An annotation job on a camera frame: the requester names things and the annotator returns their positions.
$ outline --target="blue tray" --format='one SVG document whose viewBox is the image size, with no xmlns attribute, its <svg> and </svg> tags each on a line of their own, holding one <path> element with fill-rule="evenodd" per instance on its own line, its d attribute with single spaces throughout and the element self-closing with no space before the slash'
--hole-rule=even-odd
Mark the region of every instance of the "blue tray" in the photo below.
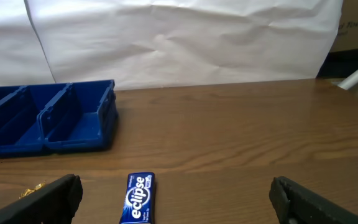
<svg viewBox="0 0 358 224">
<path fill-rule="evenodd" d="M 114 80 L 0 87 L 0 154 L 105 147 Z"/>
</svg>

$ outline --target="dark blue object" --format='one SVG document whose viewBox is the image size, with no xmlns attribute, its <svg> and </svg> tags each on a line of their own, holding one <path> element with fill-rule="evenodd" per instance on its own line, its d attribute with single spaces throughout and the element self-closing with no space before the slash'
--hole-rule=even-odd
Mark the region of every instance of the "dark blue object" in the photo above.
<svg viewBox="0 0 358 224">
<path fill-rule="evenodd" d="M 113 80 L 0 87 L 0 154 L 106 146 L 113 88 Z"/>
<path fill-rule="evenodd" d="M 128 175 L 127 191 L 120 224 L 154 224 L 155 175 L 138 172 Z"/>
</svg>

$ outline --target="wooden tabletop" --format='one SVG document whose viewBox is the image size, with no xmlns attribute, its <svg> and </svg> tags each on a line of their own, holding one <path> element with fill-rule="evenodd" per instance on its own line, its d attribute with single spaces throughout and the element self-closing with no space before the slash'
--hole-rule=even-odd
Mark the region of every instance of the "wooden tabletop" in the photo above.
<svg viewBox="0 0 358 224">
<path fill-rule="evenodd" d="M 155 172 L 156 224 L 278 223 L 284 175 L 358 214 L 358 99 L 321 80 L 117 91 L 103 152 L 0 159 L 0 208 L 65 174 L 82 179 L 73 223 L 118 223 L 128 173 Z"/>
</svg>

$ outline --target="cardboard box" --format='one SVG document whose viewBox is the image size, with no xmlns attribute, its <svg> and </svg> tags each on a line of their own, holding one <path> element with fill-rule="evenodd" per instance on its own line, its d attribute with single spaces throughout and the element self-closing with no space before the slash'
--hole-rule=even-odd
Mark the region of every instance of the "cardboard box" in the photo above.
<svg viewBox="0 0 358 224">
<path fill-rule="evenodd" d="M 338 35 L 330 52 L 358 49 L 358 0 L 344 0 Z"/>
</svg>

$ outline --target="blue plastic bin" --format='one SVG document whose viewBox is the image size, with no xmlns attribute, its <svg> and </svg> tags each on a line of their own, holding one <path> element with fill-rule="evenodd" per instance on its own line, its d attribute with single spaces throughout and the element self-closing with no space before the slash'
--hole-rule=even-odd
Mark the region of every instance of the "blue plastic bin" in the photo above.
<svg viewBox="0 0 358 224">
<path fill-rule="evenodd" d="M 13 91 L 0 99 L 0 154 L 42 150 L 37 116 L 67 84 L 0 87 Z"/>
<path fill-rule="evenodd" d="M 114 80 L 68 84 L 40 114 L 44 144 L 51 150 L 104 147 L 117 112 Z"/>
</svg>

